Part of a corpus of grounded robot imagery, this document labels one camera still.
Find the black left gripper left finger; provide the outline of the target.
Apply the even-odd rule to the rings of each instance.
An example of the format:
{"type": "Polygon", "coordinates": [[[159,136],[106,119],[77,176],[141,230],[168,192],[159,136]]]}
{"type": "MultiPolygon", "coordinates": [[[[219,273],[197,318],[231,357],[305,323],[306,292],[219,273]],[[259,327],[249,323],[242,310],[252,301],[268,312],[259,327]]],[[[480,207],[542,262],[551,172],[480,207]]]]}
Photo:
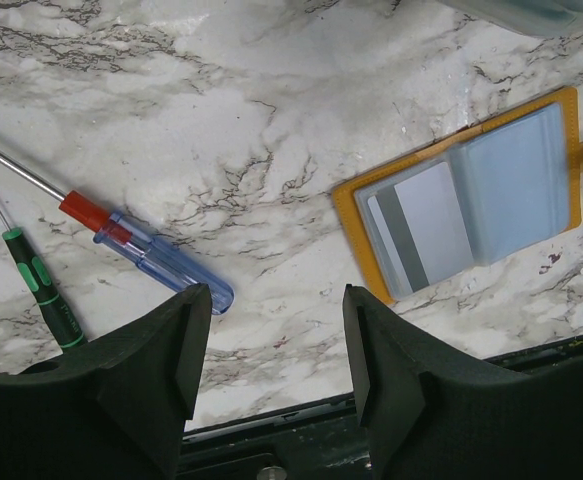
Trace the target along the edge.
{"type": "Polygon", "coordinates": [[[172,479],[211,325],[205,285],[18,374],[0,373],[0,479],[172,479]]]}

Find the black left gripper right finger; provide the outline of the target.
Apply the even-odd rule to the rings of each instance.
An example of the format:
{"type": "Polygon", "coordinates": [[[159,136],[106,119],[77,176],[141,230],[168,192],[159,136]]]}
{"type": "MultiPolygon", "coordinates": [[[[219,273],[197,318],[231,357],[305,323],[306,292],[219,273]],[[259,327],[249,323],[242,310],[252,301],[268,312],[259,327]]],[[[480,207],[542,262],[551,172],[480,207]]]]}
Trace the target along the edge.
{"type": "Polygon", "coordinates": [[[487,360],[470,356],[398,316],[368,290],[348,286],[345,340],[359,424],[383,471],[427,406],[494,419],[529,432],[543,416],[533,396],[583,389],[583,335],[487,360]]]}

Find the silver credit card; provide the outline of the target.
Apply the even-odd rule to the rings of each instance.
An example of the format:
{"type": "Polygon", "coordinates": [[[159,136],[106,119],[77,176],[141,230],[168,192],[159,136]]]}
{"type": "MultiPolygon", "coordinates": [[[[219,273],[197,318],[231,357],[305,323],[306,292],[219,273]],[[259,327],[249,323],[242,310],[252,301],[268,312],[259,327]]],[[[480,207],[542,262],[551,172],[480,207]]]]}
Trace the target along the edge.
{"type": "Polygon", "coordinates": [[[390,296],[400,299],[474,265],[450,164],[434,160],[358,195],[390,296]]]}

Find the tan card holder wallet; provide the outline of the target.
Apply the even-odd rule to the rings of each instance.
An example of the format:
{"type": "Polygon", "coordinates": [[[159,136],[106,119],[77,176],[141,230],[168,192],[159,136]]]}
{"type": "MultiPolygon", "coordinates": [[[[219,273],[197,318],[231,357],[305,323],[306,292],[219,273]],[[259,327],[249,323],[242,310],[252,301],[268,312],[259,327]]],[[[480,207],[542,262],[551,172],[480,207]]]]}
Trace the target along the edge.
{"type": "Polygon", "coordinates": [[[578,92],[559,88],[344,182],[332,199],[370,290],[390,296],[358,195],[429,161],[450,164],[474,265],[488,266],[582,220],[578,92]]]}

